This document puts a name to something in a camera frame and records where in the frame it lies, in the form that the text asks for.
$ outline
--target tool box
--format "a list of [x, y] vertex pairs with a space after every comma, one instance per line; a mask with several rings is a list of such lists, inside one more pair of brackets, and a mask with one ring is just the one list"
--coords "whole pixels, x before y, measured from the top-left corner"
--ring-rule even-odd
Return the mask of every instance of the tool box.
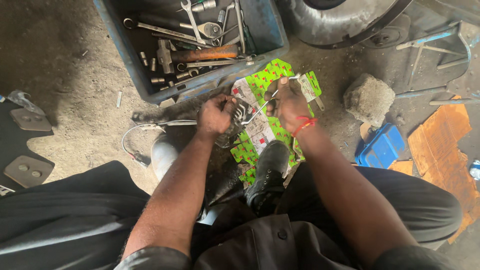
[[404, 150], [405, 143], [397, 127], [387, 123], [377, 130], [355, 161], [359, 166], [387, 169]]
[[[145, 52], [149, 62], [152, 58], [157, 58], [158, 37], [152, 36], [153, 31], [148, 29], [128, 29], [124, 26], [123, 21], [140, 12], [148, 12], [166, 19], [170, 18], [184, 24], [190, 24], [188, 13], [185, 10], [176, 12], [182, 9], [180, 0], [94, 0], [94, 3], [140, 97], [152, 104], [159, 104], [171, 98], [174, 99], [175, 103], [179, 103], [219, 87], [231, 87], [235, 81], [255, 73], [271, 60], [285, 54], [289, 48], [287, 36], [274, 1], [241, 0], [243, 19], [245, 24], [249, 26], [256, 45], [256, 55], [252, 56], [253, 62], [241, 61], [218, 68], [214, 67], [207, 71], [202, 69], [198, 76], [189, 78], [184, 82], [176, 82], [175, 85], [173, 85], [173, 82], [168, 85], [166, 82], [175, 81], [175, 75], [179, 73], [176, 68], [177, 64], [174, 63], [175, 74], [164, 74], [161, 65], [155, 72], [151, 71], [149, 67], [145, 67], [139, 54]], [[196, 24], [216, 23], [220, 11], [225, 11], [231, 3], [232, 0], [216, 0], [215, 8], [194, 13]], [[230, 10], [225, 23], [225, 30], [237, 24], [235, 9]], [[194, 36], [191, 29], [172, 30]], [[234, 39], [238, 34], [238, 30], [226, 34], [224, 43]], [[165, 83], [152, 84], [151, 79], [157, 77], [164, 78]]]

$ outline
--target metal stand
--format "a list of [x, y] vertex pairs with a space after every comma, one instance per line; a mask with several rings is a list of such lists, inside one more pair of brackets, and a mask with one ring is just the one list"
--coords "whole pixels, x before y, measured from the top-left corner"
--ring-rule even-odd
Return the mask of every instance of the metal stand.
[[[465, 45], [467, 53], [454, 52], [447, 49], [436, 48], [427, 46], [424, 43], [437, 40], [440, 38], [448, 37], [451, 35], [458, 35], [462, 43]], [[405, 49], [409, 47], [419, 48], [417, 53], [417, 58], [413, 64], [413, 70], [408, 80], [408, 86], [412, 84], [413, 76], [417, 69], [417, 65], [420, 60], [421, 52], [423, 49], [431, 49], [435, 51], [440, 51], [449, 54], [455, 54], [458, 56], [464, 56], [461, 59], [451, 61], [448, 63], [440, 64], [437, 66], [437, 69], [448, 68], [456, 66], [462, 63], [469, 63], [468, 68], [465, 72], [458, 78], [451, 80], [445, 86], [439, 86], [434, 88], [428, 88], [418, 91], [410, 91], [402, 94], [397, 94], [395, 98], [411, 98], [422, 96], [426, 94], [435, 94], [441, 92], [448, 92], [464, 97], [464, 99], [452, 99], [452, 100], [438, 100], [430, 101], [430, 105], [444, 105], [444, 104], [479, 104], [480, 103], [480, 76], [475, 76], [474, 71], [480, 72], [480, 61], [478, 55], [480, 54], [480, 46], [477, 46], [480, 40], [480, 28], [475, 25], [460, 21], [457, 23], [450, 24], [450, 28], [433, 33], [415, 40], [405, 42], [397, 45], [396, 49]]]

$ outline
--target hammer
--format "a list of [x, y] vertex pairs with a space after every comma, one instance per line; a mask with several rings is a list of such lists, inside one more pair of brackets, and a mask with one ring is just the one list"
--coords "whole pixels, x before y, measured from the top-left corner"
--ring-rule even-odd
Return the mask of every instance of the hammer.
[[175, 73], [173, 62], [187, 63], [197, 60], [237, 57], [239, 47], [235, 44], [198, 50], [170, 51], [170, 44], [167, 39], [158, 40], [158, 50], [156, 51], [158, 62], [162, 64], [165, 74]]

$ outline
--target electrical cable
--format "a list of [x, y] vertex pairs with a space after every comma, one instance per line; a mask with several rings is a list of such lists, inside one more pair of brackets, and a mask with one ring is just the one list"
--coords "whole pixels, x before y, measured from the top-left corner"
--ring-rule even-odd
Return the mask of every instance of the electrical cable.
[[137, 127], [143, 127], [143, 126], [163, 126], [163, 125], [168, 125], [168, 126], [173, 126], [173, 125], [196, 125], [197, 124], [197, 121], [196, 120], [172, 120], [172, 121], [168, 121], [168, 122], [161, 122], [161, 123], [144, 123], [144, 124], [138, 124], [136, 126], [133, 126], [132, 128], [130, 128], [129, 130], [127, 130], [127, 132], [125, 132], [125, 134], [123, 134], [123, 137], [121, 138], [121, 147], [123, 148], [123, 151], [125, 151], [125, 153], [127, 153], [133, 161], [139, 163], [142, 167], [146, 168], [147, 165], [141, 161], [139, 161], [132, 153], [130, 153], [129, 151], [127, 151], [127, 149], [125, 149], [125, 144], [124, 144], [124, 140], [125, 140], [125, 136], [128, 134], [128, 132], [134, 130], [135, 128]]

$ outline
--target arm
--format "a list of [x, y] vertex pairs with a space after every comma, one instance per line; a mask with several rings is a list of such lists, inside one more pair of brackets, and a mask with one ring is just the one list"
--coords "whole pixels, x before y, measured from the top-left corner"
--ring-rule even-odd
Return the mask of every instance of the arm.
[[205, 192], [205, 176], [216, 138], [230, 125], [235, 99], [220, 94], [198, 112], [197, 133], [180, 153], [133, 227], [122, 260], [148, 246], [166, 246], [190, 255], [192, 230]]
[[[278, 100], [267, 105], [267, 115], [278, 116], [282, 126], [294, 132], [304, 122], [297, 120], [298, 116], [310, 117], [307, 101], [298, 83], [289, 84], [287, 78], [269, 87], [269, 93], [276, 88]], [[343, 157], [318, 125], [300, 130], [297, 140], [323, 204], [365, 266], [371, 266], [391, 248], [417, 245], [392, 205]]]

